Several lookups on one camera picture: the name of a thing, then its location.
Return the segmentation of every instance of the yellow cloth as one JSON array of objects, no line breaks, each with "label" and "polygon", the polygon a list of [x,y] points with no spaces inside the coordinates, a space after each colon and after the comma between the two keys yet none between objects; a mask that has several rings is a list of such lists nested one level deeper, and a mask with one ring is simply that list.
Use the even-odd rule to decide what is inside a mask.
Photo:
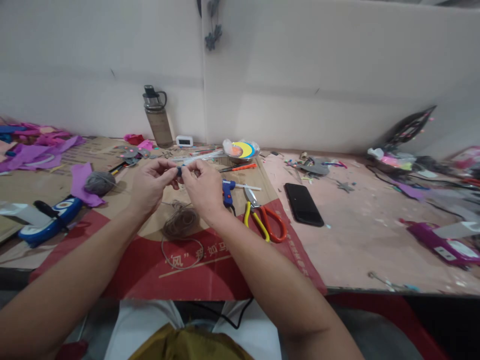
[{"label": "yellow cloth", "polygon": [[168,323],[145,341],[129,360],[254,360],[230,336],[193,326],[175,330]]}]

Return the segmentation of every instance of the black smartphone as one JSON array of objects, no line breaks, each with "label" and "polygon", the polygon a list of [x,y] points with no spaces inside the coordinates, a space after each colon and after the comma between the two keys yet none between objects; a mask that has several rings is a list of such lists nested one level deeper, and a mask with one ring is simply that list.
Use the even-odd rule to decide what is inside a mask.
[{"label": "black smartphone", "polygon": [[295,220],[317,227],[325,225],[306,186],[286,183],[285,191]]}]

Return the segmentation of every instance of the yarn ball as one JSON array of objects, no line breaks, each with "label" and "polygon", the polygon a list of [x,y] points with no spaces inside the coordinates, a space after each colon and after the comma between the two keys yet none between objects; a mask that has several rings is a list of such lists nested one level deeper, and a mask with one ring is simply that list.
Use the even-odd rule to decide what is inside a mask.
[{"label": "yarn ball", "polygon": [[103,196],[112,190],[115,186],[115,177],[106,171],[93,171],[86,178],[85,186],[86,192]]}]

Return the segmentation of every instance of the finger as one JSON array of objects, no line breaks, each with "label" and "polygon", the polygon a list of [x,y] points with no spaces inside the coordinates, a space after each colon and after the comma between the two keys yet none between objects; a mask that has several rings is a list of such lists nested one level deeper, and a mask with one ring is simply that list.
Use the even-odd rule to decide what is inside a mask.
[{"label": "finger", "polygon": [[200,170],[200,172],[203,174],[210,166],[205,161],[198,159],[189,163],[186,167],[190,171]]},{"label": "finger", "polygon": [[173,179],[177,176],[178,170],[176,167],[172,167],[165,171],[157,180],[166,187],[168,184],[172,182]]},{"label": "finger", "polygon": [[170,185],[171,185],[171,187],[172,187],[174,190],[180,189],[179,183],[178,183],[177,180],[175,180],[175,179],[173,179],[172,181],[170,181]]},{"label": "finger", "polygon": [[188,165],[181,167],[181,178],[183,179],[183,183],[185,185],[192,184],[192,182],[196,180],[196,178],[192,176]]},{"label": "finger", "polygon": [[177,165],[173,161],[168,161],[166,158],[157,157],[152,161],[149,161],[144,167],[146,170],[154,170],[160,175],[165,169],[175,168]]}]

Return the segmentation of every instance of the white wall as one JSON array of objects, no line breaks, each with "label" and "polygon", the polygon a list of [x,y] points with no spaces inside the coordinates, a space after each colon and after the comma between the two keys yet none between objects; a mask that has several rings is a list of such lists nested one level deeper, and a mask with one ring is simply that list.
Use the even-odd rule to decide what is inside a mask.
[{"label": "white wall", "polygon": [[204,53],[211,24],[194,0],[0,1],[0,114],[151,137],[152,84],[174,132],[202,142],[363,151],[432,104],[436,121],[407,151],[441,158],[479,141],[478,11],[223,0],[220,22]]},{"label": "white wall", "polygon": [[[204,50],[209,141],[364,151],[438,101],[457,114],[460,103],[447,100],[478,78],[478,11],[370,1],[221,4],[223,37]],[[202,28],[204,36],[211,30],[205,16]],[[446,118],[443,125],[459,127]]]},{"label": "white wall", "polygon": [[4,0],[0,49],[0,114],[85,135],[151,137],[142,93],[152,84],[168,94],[175,133],[205,141],[192,0]]},{"label": "white wall", "polygon": [[416,136],[402,149],[438,160],[475,145],[480,145],[480,79],[472,77],[469,84],[450,91],[438,99],[439,106],[433,113],[434,121],[424,128],[425,133]]}]

